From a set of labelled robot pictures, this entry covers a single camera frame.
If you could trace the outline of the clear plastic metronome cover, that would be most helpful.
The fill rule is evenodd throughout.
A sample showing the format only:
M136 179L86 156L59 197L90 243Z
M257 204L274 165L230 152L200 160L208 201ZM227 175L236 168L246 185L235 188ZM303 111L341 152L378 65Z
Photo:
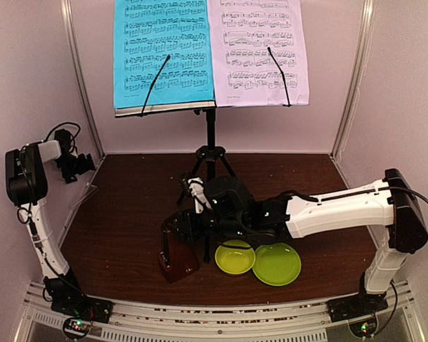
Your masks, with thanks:
M98 187L93 185L92 183L88 182L86 184L85 190L82 192L81 196L79 198L74 199L70 204L70 209L78 208L80 205L82 205L84 202L89 200L92 196L94 196L98 192Z

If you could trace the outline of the brown wooden metronome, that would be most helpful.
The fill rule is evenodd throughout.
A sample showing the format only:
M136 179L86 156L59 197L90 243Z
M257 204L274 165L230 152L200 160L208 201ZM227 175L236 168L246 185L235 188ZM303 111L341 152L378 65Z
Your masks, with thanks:
M191 246L167 229L161 232L158 265L162 276L169 284L190 276L200 268Z

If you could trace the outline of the black perforated music stand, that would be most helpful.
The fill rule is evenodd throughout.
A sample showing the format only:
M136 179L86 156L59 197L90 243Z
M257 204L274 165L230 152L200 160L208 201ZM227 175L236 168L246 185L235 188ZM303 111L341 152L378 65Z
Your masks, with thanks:
M163 111L172 110L198 110L206 114L207 119L207 139L208 142L200 149L198 163L206 164L208 168L208 177L214 178L215 176L215 162L216 160L223 160L225 157L224 152L220 151L215 144L215 114L218 108L215 99L210 101L201 101L194 103L181 103L181 104L168 104L168 105L149 105L134 108L123 108L114 110L117 115L137 115L145 116L154 113L161 113Z

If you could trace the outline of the blue sheet music paper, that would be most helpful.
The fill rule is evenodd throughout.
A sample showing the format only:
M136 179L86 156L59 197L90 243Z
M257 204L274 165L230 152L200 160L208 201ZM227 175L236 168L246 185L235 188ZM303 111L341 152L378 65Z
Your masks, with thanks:
M206 1L116 1L116 109L214 100Z

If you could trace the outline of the lavender paper sheet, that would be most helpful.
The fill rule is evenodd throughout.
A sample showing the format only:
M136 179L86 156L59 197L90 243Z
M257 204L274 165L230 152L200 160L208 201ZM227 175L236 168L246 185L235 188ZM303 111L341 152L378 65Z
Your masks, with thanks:
M299 1L208 1L219 107L308 105Z

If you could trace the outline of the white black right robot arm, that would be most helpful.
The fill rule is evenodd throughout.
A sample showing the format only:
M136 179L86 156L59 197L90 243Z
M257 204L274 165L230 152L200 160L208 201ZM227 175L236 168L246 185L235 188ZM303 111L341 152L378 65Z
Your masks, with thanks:
M404 260L428 241L419 202L396 169L382 179L358 188L320 195L286 190L257 201L237 177L219 176L207 182L192 174L181 181L183 195L194 206L176 212L161 227L160 272L166 281L179 281L198 270L190 243L215 237L248 250L261 245L299 239L320 232L381 225L387 233L370 267L360 278L357 294L329 301L334 314L354 310L367 314L387 308L386 291Z

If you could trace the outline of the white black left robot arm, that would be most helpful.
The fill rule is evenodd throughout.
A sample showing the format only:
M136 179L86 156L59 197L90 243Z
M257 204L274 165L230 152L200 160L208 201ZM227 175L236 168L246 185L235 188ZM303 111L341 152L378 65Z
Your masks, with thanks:
M49 184L44 164L54 161L67 184L95 170L91 155L78 153L76 138L80 132L78 123L63 122L43 140L5 154L6 193L16 207L18 221L27 228L39 259L44 296L50 296L52 310L77 317L88 311L88 296L81 290L54 237L46 213Z

